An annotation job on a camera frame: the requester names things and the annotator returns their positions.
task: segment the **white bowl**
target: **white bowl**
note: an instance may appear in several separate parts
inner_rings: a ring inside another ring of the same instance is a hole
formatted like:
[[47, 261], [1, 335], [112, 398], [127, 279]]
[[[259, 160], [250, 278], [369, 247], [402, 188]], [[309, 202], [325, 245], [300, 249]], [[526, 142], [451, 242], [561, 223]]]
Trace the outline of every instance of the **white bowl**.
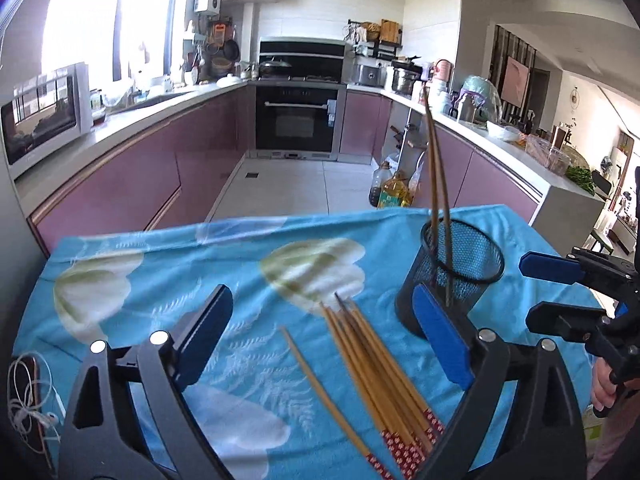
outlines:
[[503, 140], [504, 142], [519, 140], [521, 135], [519, 129], [515, 126], [499, 126], [490, 121], [487, 121], [486, 129], [491, 137]]

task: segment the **green vegetable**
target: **green vegetable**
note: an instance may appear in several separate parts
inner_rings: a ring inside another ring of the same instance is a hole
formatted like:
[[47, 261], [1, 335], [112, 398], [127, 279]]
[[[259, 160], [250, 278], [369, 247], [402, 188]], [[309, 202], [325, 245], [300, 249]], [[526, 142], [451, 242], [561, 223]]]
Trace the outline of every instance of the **green vegetable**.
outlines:
[[591, 177], [591, 171], [578, 168], [577, 166], [569, 166], [564, 176], [572, 182], [575, 182], [583, 190], [595, 195], [595, 186], [593, 184], [593, 178]]

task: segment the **white microwave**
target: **white microwave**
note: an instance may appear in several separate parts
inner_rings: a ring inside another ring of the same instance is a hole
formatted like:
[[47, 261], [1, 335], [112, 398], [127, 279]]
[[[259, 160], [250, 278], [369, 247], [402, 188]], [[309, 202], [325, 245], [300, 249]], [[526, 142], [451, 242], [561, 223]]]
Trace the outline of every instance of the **white microwave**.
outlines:
[[0, 102], [2, 147], [13, 179], [93, 125], [85, 63], [34, 77]]

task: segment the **oven door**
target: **oven door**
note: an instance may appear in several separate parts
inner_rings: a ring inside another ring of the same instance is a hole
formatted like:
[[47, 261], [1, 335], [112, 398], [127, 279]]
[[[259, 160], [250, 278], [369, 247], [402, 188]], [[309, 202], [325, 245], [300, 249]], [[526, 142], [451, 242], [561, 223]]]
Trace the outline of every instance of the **oven door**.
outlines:
[[337, 100], [333, 89], [258, 87], [256, 149], [331, 153]]

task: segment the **white countertop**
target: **white countertop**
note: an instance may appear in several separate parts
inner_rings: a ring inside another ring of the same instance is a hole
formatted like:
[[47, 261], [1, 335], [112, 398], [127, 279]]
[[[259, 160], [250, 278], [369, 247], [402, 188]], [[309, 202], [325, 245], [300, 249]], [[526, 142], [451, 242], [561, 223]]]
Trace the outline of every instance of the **white countertop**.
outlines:
[[52, 153], [16, 180], [24, 215], [30, 216], [67, 180], [125, 140], [187, 108], [246, 85], [243, 82], [226, 88], [216, 83], [195, 86], [193, 91], [163, 103], [108, 116], [103, 124]]
[[[347, 85], [347, 90], [383, 95], [397, 103], [415, 110], [420, 114], [425, 113], [423, 105], [411, 101], [411, 99], [407, 97], [389, 92], [383, 88], [350, 84]], [[524, 182], [527, 182], [542, 196], [547, 194], [550, 187], [557, 187], [559, 189], [580, 194], [592, 200], [602, 202], [602, 199], [597, 196], [590, 195], [564, 176], [552, 173], [532, 158], [532, 156], [527, 155], [524, 150], [521, 150], [508, 142], [503, 142], [489, 136], [487, 130], [484, 128], [480, 128], [475, 124], [467, 123], [465, 121], [458, 122], [452, 117], [441, 114], [434, 114], [433, 120], [442, 124], [442, 126], [446, 126], [450, 130], [453, 130], [460, 137], [463, 137], [463, 139], [491, 155], [491, 157], [507, 167], [512, 173], [517, 174]]]

